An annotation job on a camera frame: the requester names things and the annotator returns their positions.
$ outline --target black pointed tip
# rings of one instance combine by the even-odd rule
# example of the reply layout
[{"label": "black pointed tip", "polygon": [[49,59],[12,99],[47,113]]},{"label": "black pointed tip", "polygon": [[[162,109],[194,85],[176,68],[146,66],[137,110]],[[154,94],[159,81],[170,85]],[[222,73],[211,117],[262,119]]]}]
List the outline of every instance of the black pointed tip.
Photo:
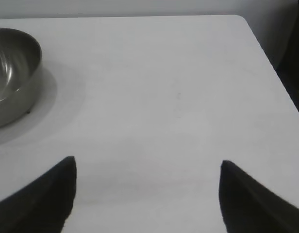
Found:
[{"label": "black pointed tip", "polygon": [[76,173],[75,158],[66,157],[1,201],[0,233],[60,233],[73,208]]}]

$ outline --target black object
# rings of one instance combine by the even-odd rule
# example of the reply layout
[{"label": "black object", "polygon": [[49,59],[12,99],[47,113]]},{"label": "black object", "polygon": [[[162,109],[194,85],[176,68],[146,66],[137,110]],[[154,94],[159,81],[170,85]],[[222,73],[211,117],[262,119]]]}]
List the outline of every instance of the black object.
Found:
[{"label": "black object", "polygon": [[60,233],[75,192],[75,159],[67,157],[0,202],[0,233]]},{"label": "black object", "polygon": [[276,72],[299,111],[299,9],[285,54]]},{"label": "black object", "polygon": [[221,166],[219,201],[228,233],[299,233],[299,209],[231,161]]}]

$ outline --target white wall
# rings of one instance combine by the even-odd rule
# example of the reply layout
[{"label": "white wall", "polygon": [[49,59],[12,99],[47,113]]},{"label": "white wall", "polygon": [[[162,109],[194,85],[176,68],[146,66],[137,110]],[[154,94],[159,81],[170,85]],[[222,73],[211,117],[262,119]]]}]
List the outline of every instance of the white wall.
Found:
[{"label": "white wall", "polygon": [[276,65],[297,0],[0,0],[0,18],[237,14]]}]

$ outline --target stainless steel bowl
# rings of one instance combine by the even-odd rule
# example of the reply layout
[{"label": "stainless steel bowl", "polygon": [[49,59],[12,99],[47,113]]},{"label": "stainless steel bowl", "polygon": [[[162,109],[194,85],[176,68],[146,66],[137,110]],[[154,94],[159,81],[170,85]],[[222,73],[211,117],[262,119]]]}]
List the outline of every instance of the stainless steel bowl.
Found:
[{"label": "stainless steel bowl", "polygon": [[32,36],[0,28],[0,127],[26,113],[37,99],[41,58]]}]

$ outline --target white table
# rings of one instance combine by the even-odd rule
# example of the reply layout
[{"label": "white table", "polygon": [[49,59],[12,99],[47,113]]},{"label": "white table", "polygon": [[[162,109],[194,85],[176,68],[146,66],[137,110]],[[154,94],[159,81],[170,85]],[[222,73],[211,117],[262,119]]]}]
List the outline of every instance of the white table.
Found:
[{"label": "white table", "polygon": [[43,50],[44,90],[0,129],[0,200],[66,156],[65,233],[223,233],[220,164],[299,207],[299,114],[239,16],[0,20]]}]

